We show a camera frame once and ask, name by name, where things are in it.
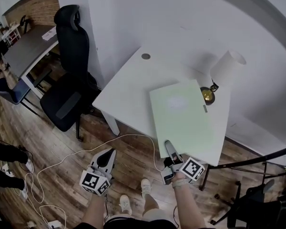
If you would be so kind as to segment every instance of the brick wall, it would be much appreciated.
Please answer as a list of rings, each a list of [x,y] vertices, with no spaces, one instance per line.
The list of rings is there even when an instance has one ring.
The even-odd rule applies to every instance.
[[[55,26],[54,15],[59,8],[58,0],[20,0],[4,15],[8,24],[13,21],[20,23],[22,16],[26,15],[26,19],[32,19],[33,24]]]

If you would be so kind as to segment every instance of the hand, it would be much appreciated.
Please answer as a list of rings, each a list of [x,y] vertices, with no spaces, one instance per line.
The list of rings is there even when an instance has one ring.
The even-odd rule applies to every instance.
[[[172,182],[176,181],[176,180],[180,180],[180,179],[185,179],[186,175],[183,174],[182,172],[176,172],[175,176],[171,179]]]

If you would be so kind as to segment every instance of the person's arm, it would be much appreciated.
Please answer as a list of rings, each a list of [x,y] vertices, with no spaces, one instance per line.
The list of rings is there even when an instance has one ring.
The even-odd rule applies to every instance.
[[[5,27],[1,27],[0,28],[0,32],[4,32],[4,31],[6,31],[6,28]]]
[[[184,179],[186,176],[177,172],[172,182]],[[204,217],[202,216],[190,190],[190,185],[182,185],[174,188],[180,226],[182,229],[199,229],[205,228]]]
[[[87,223],[96,229],[103,229],[104,226],[104,197],[92,194],[90,204],[82,218],[83,223]]]

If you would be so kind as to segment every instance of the white cable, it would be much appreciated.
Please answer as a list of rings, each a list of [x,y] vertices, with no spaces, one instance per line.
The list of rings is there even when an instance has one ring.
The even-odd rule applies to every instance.
[[[38,180],[39,186],[40,186],[40,188],[41,188],[41,190],[42,190],[42,200],[41,200],[40,202],[35,198],[35,196],[34,196],[34,194],[33,194],[34,177],[33,177],[33,175],[32,175],[31,173],[27,173],[27,174],[25,175],[25,189],[26,189],[27,193],[28,193],[27,175],[30,174],[30,175],[32,176],[32,185],[31,185],[31,193],[32,193],[32,196],[33,196],[33,198],[35,199],[35,201],[36,201],[37,203],[41,204],[41,203],[44,201],[44,191],[43,191],[42,185],[41,185],[40,180],[39,180],[39,174],[40,174],[42,171],[45,171],[46,169],[49,169],[49,168],[51,168],[51,167],[60,165],[60,164],[61,164],[62,162],[64,162],[65,159],[66,159],[67,157],[69,157],[69,156],[76,155],[76,154],[81,153],[81,152],[91,152],[91,151],[93,151],[93,150],[95,150],[95,149],[97,149],[97,148],[99,148],[99,147],[101,147],[101,146],[103,146],[103,145],[105,145],[105,144],[107,144],[107,143],[109,143],[109,142],[112,142],[112,141],[117,140],[117,139],[119,139],[119,138],[121,138],[121,137],[123,137],[123,136],[128,136],[128,135],[145,136],[145,137],[148,137],[148,138],[151,140],[151,142],[152,142],[152,144],[153,144],[153,164],[154,164],[154,167],[156,168],[156,170],[158,170],[158,171],[161,172],[161,170],[159,170],[159,169],[157,168],[157,166],[156,166],[156,162],[155,162],[155,146],[154,146],[153,140],[152,140],[149,136],[146,136],[146,135],[141,135],[141,134],[125,134],[125,135],[119,136],[119,137],[117,137],[117,138],[115,138],[115,139],[109,140],[109,141],[107,141],[107,142],[105,142],[105,143],[103,143],[103,144],[101,144],[101,145],[95,147],[94,149],[91,149],[91,150],[81,150],[81,151],[78,151],[78,152],[76,152],[76,153],[74,153],[74,154],[67,155],[65,158],[63,158],[63,160],[62,160],[61,162],[59,162],[59,163],[57,163],[57,164],[55,164],[55,165],[46,167],[46,168],[44,168],[43,170],[41,170],[40,172],[38,172],[38,174],[37,174],[37,180]],[[55,207],[55,208],[61,209],[61,210],[64,212],[64,215],[65,215],[65,228],[64,228],[64,229],[66,229],[67,217],[66,217],[66,212],[65,212],[62,208],[60,208],[60,207],[58,207],[58,206],[55,206],[55,205],[42,205],[42,206],[39,207],[40,213],[38,213],[37,210],[36,210],[36,208],[34,207],[32,201],[30,200],[30,197],[29,197],[29,196],[28,196],[28,199],[29,199],[30,203],[32,204],[32,206],[33,206],[34,210],[36,211],[36,213],[42,217],[43,221],[48,225],[49,229],[51,229],[51,228],[50,228],[49,223],[48,223],[48,221],[46,220],[46,218],[42,215],[41,208],[42,208],[42,207],[50,207],[50,206],[53,206],[53,207]]]
[[[21,195],[21,191],[20,191],[20,189],[19,189],[19,191],[20,191],[20,193],[18,194],[18,193],[16,193],[16,190],[13,188],[13,190],[14,190],[14,193],[17,195],[17,196],[20,196]]]

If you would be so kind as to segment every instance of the lamp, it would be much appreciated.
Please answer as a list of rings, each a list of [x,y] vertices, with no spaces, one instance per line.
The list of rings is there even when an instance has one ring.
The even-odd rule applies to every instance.
[[[234,77],[239,70],[246,65],[246,60],[236,51],[227,51],[210,71],[213,85],[201,87],[200,90],[206,105],[211,105],[215,101],[214,92],[219,86],[231,86]]]

